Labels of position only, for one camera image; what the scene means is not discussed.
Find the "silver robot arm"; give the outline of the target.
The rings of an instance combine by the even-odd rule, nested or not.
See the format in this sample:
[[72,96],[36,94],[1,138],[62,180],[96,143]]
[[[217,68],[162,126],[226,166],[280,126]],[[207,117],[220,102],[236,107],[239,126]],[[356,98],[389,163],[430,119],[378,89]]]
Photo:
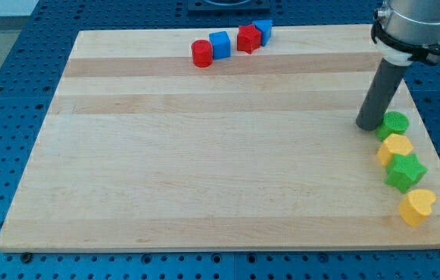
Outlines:
[[371,38],[390,64],[440,62],[440,0],[384,0],[374,11]]

